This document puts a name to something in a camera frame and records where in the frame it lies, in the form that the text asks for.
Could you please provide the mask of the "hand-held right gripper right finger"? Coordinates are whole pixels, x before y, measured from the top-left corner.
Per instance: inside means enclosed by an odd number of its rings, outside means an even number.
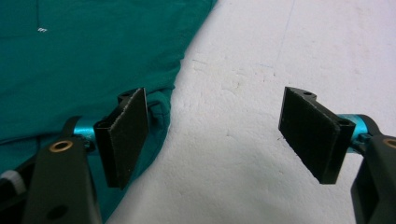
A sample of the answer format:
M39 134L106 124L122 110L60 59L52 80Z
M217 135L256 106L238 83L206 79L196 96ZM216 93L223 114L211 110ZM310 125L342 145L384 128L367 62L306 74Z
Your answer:
M313 177L329 185L337 181L348 152L365 152L374 121L363 114L337 115L314 93L287 87L278 129Z

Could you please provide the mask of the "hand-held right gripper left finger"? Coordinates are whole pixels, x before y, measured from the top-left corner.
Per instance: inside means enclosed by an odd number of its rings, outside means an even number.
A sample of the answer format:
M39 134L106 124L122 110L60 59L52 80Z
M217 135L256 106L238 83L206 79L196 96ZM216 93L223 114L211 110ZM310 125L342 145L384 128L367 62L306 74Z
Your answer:
M146 90L123 92L117 100L118 104L107 116L79 118L74 134L84 137L99 153L107 185L124 189L149 133Z

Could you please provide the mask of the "white foam mat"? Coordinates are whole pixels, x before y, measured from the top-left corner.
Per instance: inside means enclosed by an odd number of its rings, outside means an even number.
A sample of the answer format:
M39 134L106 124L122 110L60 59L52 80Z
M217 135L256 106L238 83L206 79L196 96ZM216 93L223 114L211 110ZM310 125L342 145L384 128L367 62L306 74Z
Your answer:
M286 87L396 136L396 0L218 0L163 149L107 224L355 224L361 157L319 184L278 129Z

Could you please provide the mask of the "green long-sleeved shirt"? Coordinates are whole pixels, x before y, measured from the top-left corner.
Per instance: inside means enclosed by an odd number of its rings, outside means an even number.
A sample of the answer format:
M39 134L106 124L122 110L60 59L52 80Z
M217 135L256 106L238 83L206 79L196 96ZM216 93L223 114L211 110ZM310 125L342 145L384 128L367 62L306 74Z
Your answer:
M0 0L0 174L73 116L104 117L145 89L149 133L133 178L163 148L185 51L217 0Z

